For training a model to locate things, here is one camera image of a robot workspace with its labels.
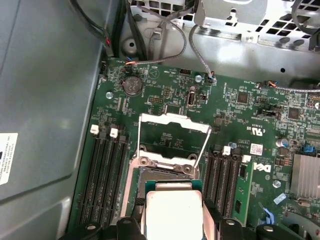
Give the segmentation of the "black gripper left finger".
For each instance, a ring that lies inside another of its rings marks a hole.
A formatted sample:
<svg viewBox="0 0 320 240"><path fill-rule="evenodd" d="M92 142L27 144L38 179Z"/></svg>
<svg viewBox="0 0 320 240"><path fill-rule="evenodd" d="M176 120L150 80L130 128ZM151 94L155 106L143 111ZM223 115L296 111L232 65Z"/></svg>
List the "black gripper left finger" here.
<svg viewBox="0 0 320 240"><path fill-rule="evenodd" d="M82 223L75 229L66 233L61 240L145 240L142 233L141 222L144 198L136 198L130 216L117 219L115 224L101 225L97 222Z"/></svg>

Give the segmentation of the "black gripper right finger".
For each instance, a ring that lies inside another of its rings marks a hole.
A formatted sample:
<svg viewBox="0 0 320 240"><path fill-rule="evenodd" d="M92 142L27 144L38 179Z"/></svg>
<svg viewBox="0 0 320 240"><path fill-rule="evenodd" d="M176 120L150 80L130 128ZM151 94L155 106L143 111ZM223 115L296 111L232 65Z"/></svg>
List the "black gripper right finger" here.
<svg viewBox="0 0 320 240"><path fill-rule="evenodd" d="M242 226L232 218L224 218L212 200L203 201L203 232L207 240L286 240L288 232L272 225L262 224L255 229Z"/></svg>

